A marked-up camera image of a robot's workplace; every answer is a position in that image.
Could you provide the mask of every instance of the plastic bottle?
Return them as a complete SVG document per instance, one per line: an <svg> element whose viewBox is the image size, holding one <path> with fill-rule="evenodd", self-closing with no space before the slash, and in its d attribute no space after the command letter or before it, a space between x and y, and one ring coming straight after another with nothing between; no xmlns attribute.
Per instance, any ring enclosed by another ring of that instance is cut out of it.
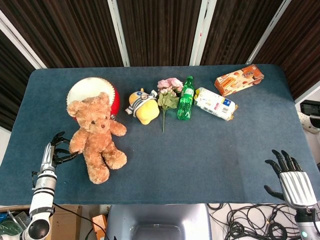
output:
<svg viewBox="0 0 320 240"><path fill-rule="evenodd" d="M178 109L179 120L189 120L191 117L192 102L194 99L195 88L192 85L193 77L188 76L181 91Z"/></svg>

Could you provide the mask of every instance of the wall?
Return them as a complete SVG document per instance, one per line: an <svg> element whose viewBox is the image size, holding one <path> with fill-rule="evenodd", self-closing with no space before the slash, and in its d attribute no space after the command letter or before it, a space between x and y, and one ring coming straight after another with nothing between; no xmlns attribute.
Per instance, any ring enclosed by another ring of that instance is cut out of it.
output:
<svg viewBox="0 0 320 240"><path fill-rule="evenodd" d="M11 132L0 127L0 166L8 146Z"/></svg>

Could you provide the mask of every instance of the blue tablecloth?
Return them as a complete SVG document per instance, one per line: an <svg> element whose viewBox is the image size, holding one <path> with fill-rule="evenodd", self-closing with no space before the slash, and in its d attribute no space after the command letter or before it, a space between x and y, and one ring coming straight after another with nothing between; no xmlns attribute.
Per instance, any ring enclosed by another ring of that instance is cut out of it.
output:
<svg viewBox="0 0 320 240"><path fill-rule="evenodd" d="M177 119L177 110L142 125L128 115L129 95L140 88L157 89L169 77L194 77L195 88L217 93L216 77L244 65L64 68L36 70L30 76L3 163L0 167L0 205L29 204L31 171L40 169L45 145L66 131L79 129L66 111L69 89L87 77L102 77L118 89L121 109L117 120L127 127L113 137L125 152L127 164L111 170L107 182L89 181L83 156L56 169L55 201L59 204L177 204L277 203L264 190L280 190L272 168L271 149L286 150L308 173L320 197L320 174L306 142L283 71L275 65L258 65L264 80L229 95L238 104L234 119L224 121L193 106L189 121Z"/></svg>

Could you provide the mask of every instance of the teddy bear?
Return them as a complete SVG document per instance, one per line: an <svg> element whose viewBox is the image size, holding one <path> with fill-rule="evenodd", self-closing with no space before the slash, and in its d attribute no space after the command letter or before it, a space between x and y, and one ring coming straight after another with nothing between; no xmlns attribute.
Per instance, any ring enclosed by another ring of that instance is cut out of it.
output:
<svg viewBox="0 0 320 240"><path fill-rule="evenodd" d="M108 167L120 169L127 163L127 156L112 141L112 134L123 136L126 127L110 118L111 106L105 92L71 102L67 112L80 126L70 141L69 152L83 153L91 182L104 183L110 175Z"/></svg>

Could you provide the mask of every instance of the curtain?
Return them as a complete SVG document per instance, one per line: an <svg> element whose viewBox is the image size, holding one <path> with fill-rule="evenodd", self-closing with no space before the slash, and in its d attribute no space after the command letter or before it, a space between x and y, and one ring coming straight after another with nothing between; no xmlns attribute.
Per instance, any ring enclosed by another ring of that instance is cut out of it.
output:
<svg viewBox="0 0 320 240"><path fill-rule="evenodd" d="M282 0L218 0L201 65L245 64Z"/></svg>
<svg viewBox="0 0 320 240"><path fill-rule="evenodd" d="M189 65L201 0L117 0L131 66Z"/></svg>
<svg viewBox="0 0 320 240"><path fill-rule="evenodd" d="M0 31L0 126L11 131L34 67Z"/></svg>
<svg viewBox="0 0 320 240"><path fill-rule="evenodd" d="M48 68L123 66L107 0L3 0L0 9Z"/></svg>
<svg viewBox="0 0 320 240"><path fill-rule="evenodd" d="M292 0L254 62L282 67L294 99L320 81L320 1Z"/></svg>

